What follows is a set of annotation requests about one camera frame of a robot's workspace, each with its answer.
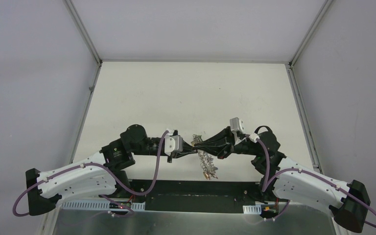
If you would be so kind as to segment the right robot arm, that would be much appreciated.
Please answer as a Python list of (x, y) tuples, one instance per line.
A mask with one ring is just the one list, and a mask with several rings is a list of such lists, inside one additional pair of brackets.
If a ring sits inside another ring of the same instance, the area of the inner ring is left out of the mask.
[(320, 174), (297, 163), (279, 151), (280, 143), (272, 130), (258, 127), (248, 135), (230, 127), (205, 140), (193, 140), (196, 150), (218, 159), (230, 154), (254, 155), (251, 161), (263, 175), (258, 194), (266, 201), (274, 197), (290, 200), (324, 212), (334, 221), (354, 233), (361, 233), (371, 201), (365, 185), (357, 180), (350, 183)]

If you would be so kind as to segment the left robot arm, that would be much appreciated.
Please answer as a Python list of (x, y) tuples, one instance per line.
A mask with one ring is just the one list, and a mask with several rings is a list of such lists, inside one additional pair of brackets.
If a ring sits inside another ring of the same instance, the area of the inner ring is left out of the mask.
[[(161, 156), (166, 156), (170, 163), (195, 153), (193, 146), (186, 143), (177, 130), (166, 130), (161, 137), (151, 138), (143, 126), (133, 124), (120, 134), (119, 139), (84, 160), (49, 171), (35, 168), (26, 171), (27, 189), (23, 192), (28, 201), (26, 215), (42, 215), (80, 197), (145, 196), (156, 183)], [(156, 156), (153, 180), (144, 190), (131, 188), (124, 171), (135, 164), (134, 155)]]

